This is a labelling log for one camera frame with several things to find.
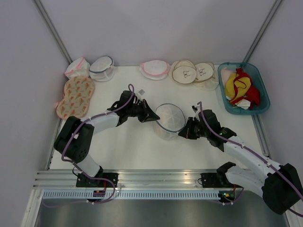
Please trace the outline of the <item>blue-trimmed white mesh laundry bag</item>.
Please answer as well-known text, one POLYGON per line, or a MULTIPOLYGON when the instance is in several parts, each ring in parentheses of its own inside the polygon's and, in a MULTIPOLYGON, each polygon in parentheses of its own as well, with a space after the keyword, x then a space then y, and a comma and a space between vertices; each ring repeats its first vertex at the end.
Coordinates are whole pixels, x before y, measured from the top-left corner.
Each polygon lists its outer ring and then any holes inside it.
POLYGON ((156 109, 160 117, 152 123, 155 134, 164 139, 170 140, 178 136, 178 133, 185 127, 186 119, 183 111, 171 103, 161 104, 156 109))

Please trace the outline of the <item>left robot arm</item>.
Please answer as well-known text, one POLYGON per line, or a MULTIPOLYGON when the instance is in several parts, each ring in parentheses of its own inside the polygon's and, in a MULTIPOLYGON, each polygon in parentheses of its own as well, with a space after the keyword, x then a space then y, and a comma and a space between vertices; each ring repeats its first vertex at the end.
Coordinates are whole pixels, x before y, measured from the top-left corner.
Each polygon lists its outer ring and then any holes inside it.
POLYGON ((120 126, 129 117, 139 122, 153 122, 160 117, 149 107, 145 99, 140 100, 132 91, 125 90, 105 113, 80 119, 70 116, 54 142, 54 149, 62 160, 70 162, 76 169, 78 188, 115 188, 118 173, 106 173, 89 154, 92 137, 106 129, 120 126))

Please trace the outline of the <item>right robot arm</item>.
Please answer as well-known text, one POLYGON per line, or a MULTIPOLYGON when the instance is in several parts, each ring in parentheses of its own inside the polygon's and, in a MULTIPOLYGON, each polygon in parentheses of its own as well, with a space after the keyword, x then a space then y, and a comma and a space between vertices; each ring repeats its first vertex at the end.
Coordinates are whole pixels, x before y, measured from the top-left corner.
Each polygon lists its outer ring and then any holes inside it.
POLYGON ((212 110, 193 106, 194 117, 189 117, 179 136, 188 140, 206 138, 221 152, 246 166, 242 169, 227 162, 217 169, 216 181, 226 187, 235 184, 261 197, 276 214, 283 214, 303 199, 303 187, 298 172, 291 164, 282 165, 257 153, 232 130, 222 127, 212 110))

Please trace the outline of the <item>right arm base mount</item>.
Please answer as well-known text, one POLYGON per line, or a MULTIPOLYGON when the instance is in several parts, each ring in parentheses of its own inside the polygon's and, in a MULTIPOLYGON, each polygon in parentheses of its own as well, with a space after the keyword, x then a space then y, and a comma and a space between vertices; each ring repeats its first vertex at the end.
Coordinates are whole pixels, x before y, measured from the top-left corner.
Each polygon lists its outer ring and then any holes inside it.
POLYGON ((216 172, 201 173, 201 183, 203 188, 233 188, 234 185, 227 180, 227 171, 236 166, 233 162, 227 162, 217 168, 216 172))

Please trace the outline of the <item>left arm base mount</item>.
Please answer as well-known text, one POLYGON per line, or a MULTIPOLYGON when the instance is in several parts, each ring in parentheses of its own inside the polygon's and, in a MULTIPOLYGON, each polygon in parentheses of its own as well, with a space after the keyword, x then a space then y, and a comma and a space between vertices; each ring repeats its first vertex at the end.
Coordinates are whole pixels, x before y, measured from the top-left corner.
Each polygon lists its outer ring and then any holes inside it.
POLYGON ((76 187, 78 188, 116 188, 118 173, 104 172, 101 168, 96 176, 88 176, 86 173, 78 173, 76 187))

